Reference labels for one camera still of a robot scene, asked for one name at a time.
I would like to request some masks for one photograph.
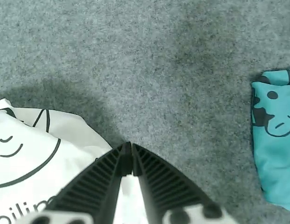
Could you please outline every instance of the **teal t-shirt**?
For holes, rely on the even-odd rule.
[[[252,83],[254,158],[266,200],[290,210],[290,70]]]

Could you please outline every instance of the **folded cloth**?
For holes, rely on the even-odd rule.
[[[290,210],[290,70],[266,71],[252,87],[254,159],[264,196]]]
[[[78,115],[14,108],[8,100],[0,100],[0,224],[13,224],[21,216],[43,210],[110,149]],[[121,184],[114,224],[128,223],[123,207],[131,198],[142,200],[135,184],[131,178]]]

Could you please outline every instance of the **carpet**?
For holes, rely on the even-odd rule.
[[[290,0],[0,0],[0,99],[152,150],[243,224],[290,224],[250,118],[251,82],[287,67]]]

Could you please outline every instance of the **cartoon face print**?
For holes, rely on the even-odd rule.
[[[42,119],[44,131],[34,128]],[[0,188],[30,178],[54,157],[61,140],[48,134],[49,125],[48,110],[40,111],[33,127],[18,120],[11,109],[0,110]]]
[[[264,127],[273,137],[290,134],[290,85],[254,83],[253,126]]]

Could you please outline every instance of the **smiling mouth drawing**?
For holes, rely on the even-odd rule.
[[[0,155],[0,157],[4,157],[4,158],[9,158],[9,157],[12,157],[12,156],[15,156],[17,153],[19,153],[19,151],[21,150],[23,144],[20,144],[19,148],[12,154],[10,155]]]
[[[278,124],[278,125],[275,127],[275,129],[279,128],[280,126],[282,126],[282,125],[284,125],[284,124],[285,124],[285,123],[280,123],[280,124]],[[273,136],[273,137],[285,137],[285,136],[287,136],[287,135],[290,134],[290,130],[289,130],[287,133],[282,134],[282,135],[271,134],[271,133],[268,131],[268,126],[265,126],[265,131],[266,131],[267,134],[269,134],[270,136]]]

